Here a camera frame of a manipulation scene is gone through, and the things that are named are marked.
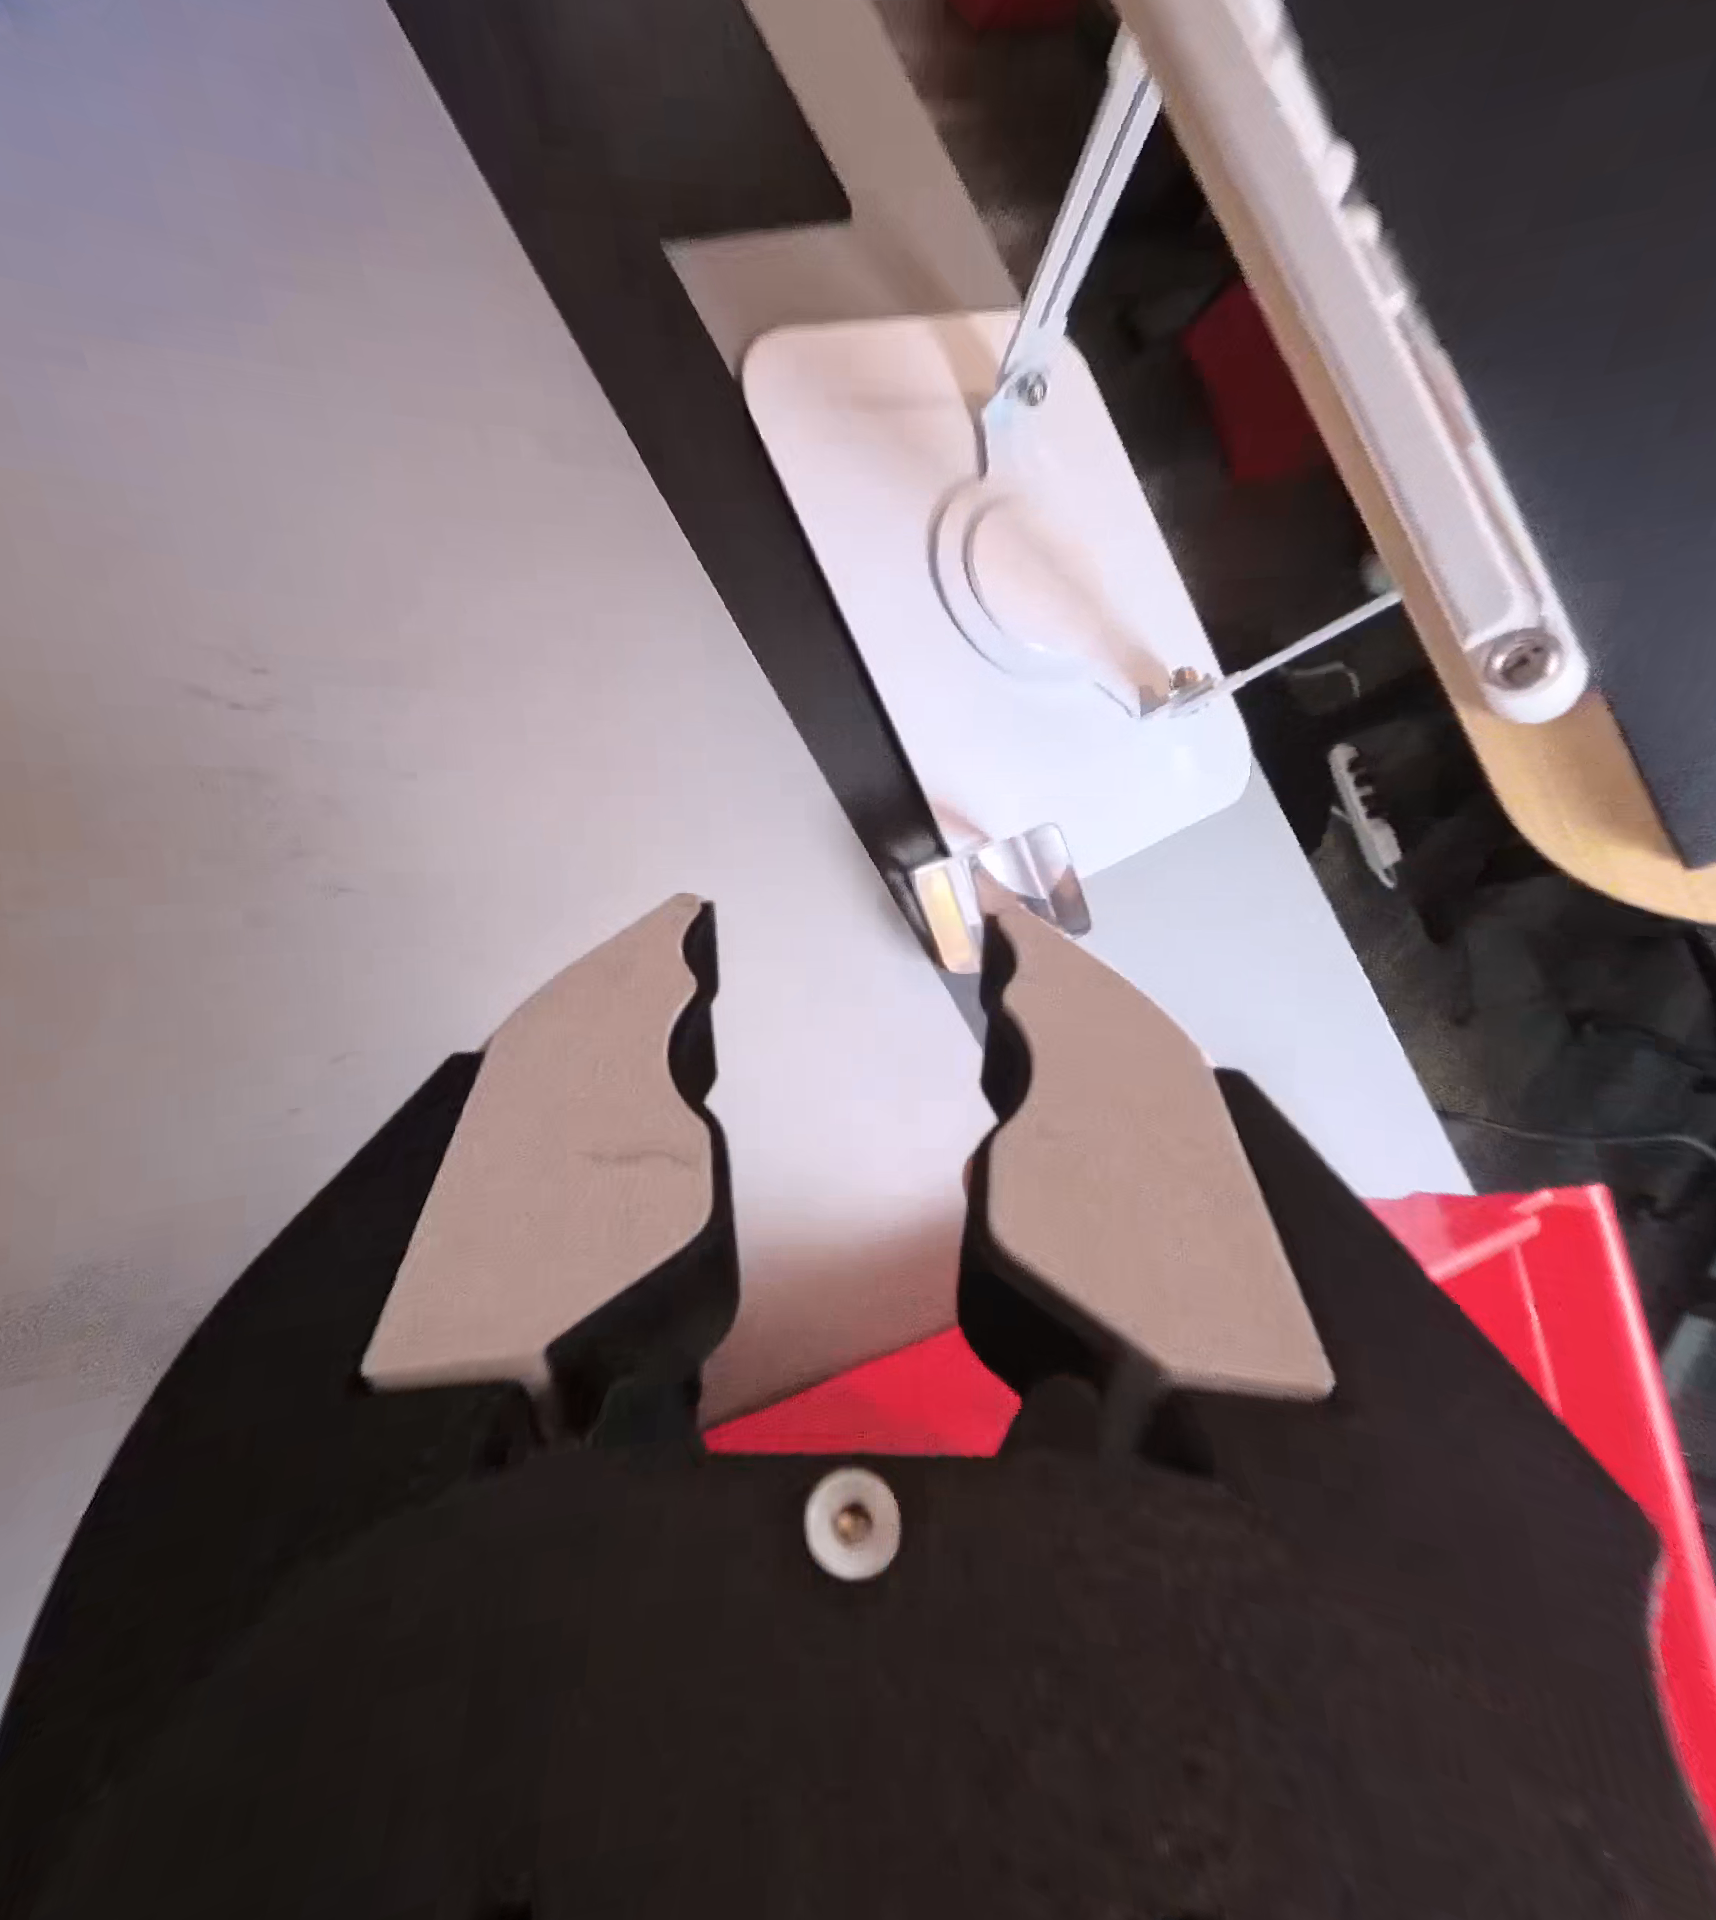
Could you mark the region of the clear acrylic cube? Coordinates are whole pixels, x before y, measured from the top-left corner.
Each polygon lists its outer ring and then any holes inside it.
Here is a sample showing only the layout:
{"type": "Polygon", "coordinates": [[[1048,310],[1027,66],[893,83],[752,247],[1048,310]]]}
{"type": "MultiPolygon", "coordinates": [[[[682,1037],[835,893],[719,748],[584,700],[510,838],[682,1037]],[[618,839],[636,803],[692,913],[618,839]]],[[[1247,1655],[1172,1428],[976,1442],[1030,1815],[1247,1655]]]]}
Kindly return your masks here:
{"type": "Polygon", "coordinates": [[[958,978],[984,968],[991,901],[1020,906],[1077,942],[1092,928],[1083,875],[1057,824],[924,861],[912,872],[912,893],[936,964],[958,978]]]}

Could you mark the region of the red plastic bin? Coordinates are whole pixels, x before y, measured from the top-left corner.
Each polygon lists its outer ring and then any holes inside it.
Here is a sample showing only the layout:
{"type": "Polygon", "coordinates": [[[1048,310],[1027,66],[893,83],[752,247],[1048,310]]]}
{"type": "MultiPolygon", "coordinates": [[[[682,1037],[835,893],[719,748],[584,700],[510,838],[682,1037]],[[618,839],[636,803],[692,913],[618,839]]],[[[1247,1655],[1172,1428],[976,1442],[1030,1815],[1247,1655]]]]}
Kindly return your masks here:
{"type": "MultiPolygon", "coordinates": [[[[1654,1688],[1716,1845],[1716,1583],[1615,1201],[1603,1185],[1567,1185],[1413,1193],[1371,1210],[1654,1528],[1654,1688]]],[[[1017,1411],[1018,1395],[949,1329],[705,1440],[717,1454],[989,1458],[1017,1411]]]]}

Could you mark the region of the red bag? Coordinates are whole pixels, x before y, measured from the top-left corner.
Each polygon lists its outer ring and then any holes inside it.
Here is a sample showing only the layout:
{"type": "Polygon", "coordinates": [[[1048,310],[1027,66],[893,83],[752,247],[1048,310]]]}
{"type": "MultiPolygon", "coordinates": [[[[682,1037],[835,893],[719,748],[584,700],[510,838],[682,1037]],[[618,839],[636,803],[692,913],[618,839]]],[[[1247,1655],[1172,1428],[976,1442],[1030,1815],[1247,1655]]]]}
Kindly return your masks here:
{"type": "Polygon", "coordinates": [[[1250,285],[1234,276],[1183,332],[1232,481],[1294,481],[1333,467],[1326,437],[1250,285]]]}

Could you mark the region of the white power strip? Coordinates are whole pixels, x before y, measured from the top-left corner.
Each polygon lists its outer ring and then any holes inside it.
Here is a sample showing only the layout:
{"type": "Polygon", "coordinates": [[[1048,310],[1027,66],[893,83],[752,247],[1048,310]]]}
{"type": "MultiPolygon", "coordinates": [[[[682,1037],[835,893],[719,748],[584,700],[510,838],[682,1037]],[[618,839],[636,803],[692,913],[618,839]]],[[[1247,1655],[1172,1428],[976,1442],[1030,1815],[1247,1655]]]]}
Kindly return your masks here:
{"type": "Polygon", "coordinates": [[[1326,752],[1334,790],[1333,816],[1350,830],[1365,868],[1387,891],[1400,887],[1404,843],[1378,794],[1375,772],[1350,739],[1334,742],[1326,752]]]}

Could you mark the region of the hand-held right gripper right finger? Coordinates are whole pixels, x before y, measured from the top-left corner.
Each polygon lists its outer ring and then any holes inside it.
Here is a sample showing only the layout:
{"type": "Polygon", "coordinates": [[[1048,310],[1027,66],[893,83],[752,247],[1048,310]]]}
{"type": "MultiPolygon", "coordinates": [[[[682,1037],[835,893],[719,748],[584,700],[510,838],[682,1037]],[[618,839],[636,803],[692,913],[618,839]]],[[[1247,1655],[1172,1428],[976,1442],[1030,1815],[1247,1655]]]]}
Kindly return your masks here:
{"type": "Polygon", "coordinates": [[[1103,1374],[1162,1387],[1326,1400],[1334,1366],[1212,1057],[1156,999],[1025,906],[984,908],[980,1092],[961,1322],[992,1355],[1006,1287],[1103,1374]]]}

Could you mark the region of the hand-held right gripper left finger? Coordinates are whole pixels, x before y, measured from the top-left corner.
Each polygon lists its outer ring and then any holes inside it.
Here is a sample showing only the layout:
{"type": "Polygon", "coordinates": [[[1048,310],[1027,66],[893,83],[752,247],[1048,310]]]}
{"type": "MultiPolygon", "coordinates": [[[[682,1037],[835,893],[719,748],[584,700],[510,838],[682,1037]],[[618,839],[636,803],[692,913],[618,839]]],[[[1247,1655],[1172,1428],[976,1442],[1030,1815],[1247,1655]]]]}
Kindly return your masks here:
{"type": "Polygon", "coordinates": [[[660,1337],[702,1368],[738,1304],[717,992],[714,906],[673,893],[505,1018],[365,1350],[371,1387],[599,1393],[660,1337]]]}

